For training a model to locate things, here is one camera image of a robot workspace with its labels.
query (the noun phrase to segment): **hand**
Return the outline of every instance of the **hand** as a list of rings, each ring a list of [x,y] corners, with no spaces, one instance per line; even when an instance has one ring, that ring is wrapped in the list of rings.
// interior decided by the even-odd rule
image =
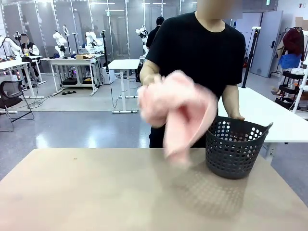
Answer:
[[[160,74],[151,74],[144,79],[143,85],[148,86],[151,83],[160,82],[161,80],[162,77],[160,76]]]
[[[245,118],[241,116],[241,114],[239,112],[237,113],[232,113],[229,115],[230,118],[233,118],[233,119],[239,119],[241,121],[244,121]]]

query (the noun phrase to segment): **person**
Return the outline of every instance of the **person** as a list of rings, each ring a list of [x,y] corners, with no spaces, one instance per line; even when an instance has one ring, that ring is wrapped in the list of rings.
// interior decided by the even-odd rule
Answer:
[[[237,84],[242,81],[245,38],[224,23],[235,0],[199,0],[197,11],[164,21],[151,45],[140,77],[143,85],[183,71],[210,89],[228,116],[244,120]],[[150,148],[162,148],[165,126],[151,128]],[[205,147],[205,135],[193,147]]]
[[[163,17],[158,17],[156,19],[156,27],[154,30],[152,30],[150,33],[149,33],[149,36],[148,36],[148,39],[146,41],[146,47],[149,49],[153,43],[153,40],[158,32],[158,29],[160,28],[160,26],[162,25],[162,23],[164,22],[164,18]]]
[[[21,34],[22,37],[26,38],[26,42],[21,44],[21,49],[24,51],[24,52],[28,52],[29,55],[39,55],[39,49],[38,47],[33,43],[33,42],[30,42],[29,40],[29,37],[27,34]],[[37,82],[39,82],[39,72],[37,71],[37,67],[36,67],[36,63],[35,62],[32,62],[31,63],[31,66],[33,67],[33,70],[34,70],[34,74],[37,78]]]

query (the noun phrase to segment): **cardboard box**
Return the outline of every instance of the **cardboard box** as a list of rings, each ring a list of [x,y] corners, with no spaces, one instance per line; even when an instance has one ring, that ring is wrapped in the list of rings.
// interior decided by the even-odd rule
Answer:
[[[295,26],[308,30],[308,20],[304,20],[304,17],[295,17]]]
[[[93,59],[95,55],[93,54],[77,54],[76,59]]]

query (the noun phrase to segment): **gray floor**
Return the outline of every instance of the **gray floor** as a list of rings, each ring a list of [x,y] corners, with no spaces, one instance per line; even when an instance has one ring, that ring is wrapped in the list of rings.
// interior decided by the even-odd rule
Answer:
[[[250,75],[247,86],[273,99],[277,78]],[[7,125],[0,116],[0,127]],[[146,148],[150,127],[139,114],[35,112],[34,121],[16,121],[15,132],[0,132],[0,179],[34,148]],[[308,206],[308,143],[280,144],[272,166]]]

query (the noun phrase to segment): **ceiling light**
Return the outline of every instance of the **ceiling light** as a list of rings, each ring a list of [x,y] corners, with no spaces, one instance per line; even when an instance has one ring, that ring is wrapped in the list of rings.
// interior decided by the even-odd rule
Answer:
[[[105,11],[124,11],[124,10],[105,10]]]
[[[115,3],[114,2],[109,2],[109,3],[107,3],[107,2],[91,2],[91,4],[104,4],[104,5],[114,5]]]

